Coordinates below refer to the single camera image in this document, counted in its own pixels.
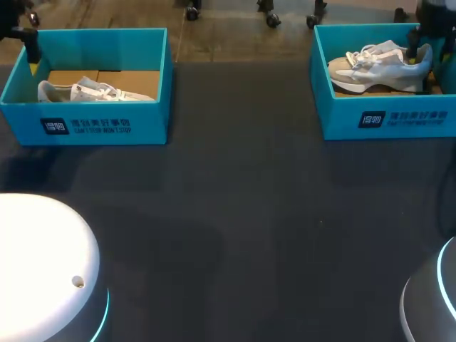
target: chair wheel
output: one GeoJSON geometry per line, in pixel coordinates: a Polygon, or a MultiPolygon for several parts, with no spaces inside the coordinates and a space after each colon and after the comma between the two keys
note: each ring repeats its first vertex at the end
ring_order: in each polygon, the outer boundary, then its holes
{"type": "Polygon", "coordinates": [[[394,22],[403,23],[407,20],[408,14],[404,11],[403,8],[399,7],[394,11],[394,22]]]}
{"type": "Polygon", "coordinates": [[[318,18],[316,16],[307,16],[306,23],[307,27],[313,30],[315,25],[318,24],[318,18]]]}
{"type": "Polygon", "coordinates": [[[275,29],[281,23],[282,22],[280,21],[279,16],[277,14],[268,14],[266,16],[266,24],[272,29],[275,29]]]}
{"type": "Polygon", "coordinates": [[[188,21],[195,21],[200,15],[199,11],[195,7],[187,7],[185,10],[185,16],[188,21]]]}

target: dark gray floor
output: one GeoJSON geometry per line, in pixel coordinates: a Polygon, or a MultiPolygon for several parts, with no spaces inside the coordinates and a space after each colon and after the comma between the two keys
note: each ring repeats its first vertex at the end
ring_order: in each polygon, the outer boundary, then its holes
{"type": "Polygon", "coordinates": [[[93,228],[113,341],[403,340],[453,140],[324,142],[307,68],[178,64],[166,146],[23,149],[0,125],[0,191],[93,228]]]}

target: shoe sole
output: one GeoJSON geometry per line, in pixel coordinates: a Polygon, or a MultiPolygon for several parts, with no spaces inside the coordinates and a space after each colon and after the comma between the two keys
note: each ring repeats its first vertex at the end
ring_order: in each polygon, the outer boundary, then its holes
{"type": "Polygon", "coordinates": [[[388,86],[392,89],[396,89],[399,91],[404,91],[406,93],[420,93],[423,91],[423,80],[421,78],[414,78],[412,80],[406,81],[399,81],[394,80],[391,82],[382,82],[382,83],[366,83],[366,84],[352,84],[352,83],[345,83],[331,79],[335,85],[351,91],[352,93],[364,93],[372,86],[380,85],[380,86],[388,86]]]}

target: glowing blue light ring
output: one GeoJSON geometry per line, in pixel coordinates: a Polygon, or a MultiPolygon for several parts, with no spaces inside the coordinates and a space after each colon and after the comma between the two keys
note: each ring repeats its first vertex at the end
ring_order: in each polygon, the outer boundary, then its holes
{"type": "Polygon", "coordinates": [[[451,304],[450,298],[448,297],[448,294],[445,290],[445,286],[443,285],[443,279],[442,279],[442,257],[443,257],[443,252],[447,248],[448,244],[451,242],[447,242],[443,248],[440,250],[439,257],[437,259],[437,280],[439,282],[439,287],[440,287],[440,292],[442,293],[443,300],[447,304],[448,310],[450,310],[451,314],[453,315],[453,318],[456,320],[456,310],[451,304]]]}
{"type": "Polygon", "coordinates": [[[103,326],[105,325],[105,322],[106,322],[106,318],[108,317],[108,309],[109,309],[109,289],[108,289],[108,301],[106,301],[105,315],[103,316],[103,320],[101,321],[101,324],[98,327],[97,332],[95,333],[95,335],[93,335],[92,339],[89,342],[95,342],[98,335],[100,335],[101,329],[103,329],[103,326]]]}

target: small hole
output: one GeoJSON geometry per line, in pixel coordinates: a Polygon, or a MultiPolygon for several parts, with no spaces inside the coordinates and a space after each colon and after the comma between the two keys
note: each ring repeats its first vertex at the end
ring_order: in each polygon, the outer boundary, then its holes
{"type": "Polygon", "coordinates": [[[82,289],[84,287],[84,279],[82,279],[80,276],[74,276],[73,279],[71,279],[71,282],[79,289],[82,289]]]}

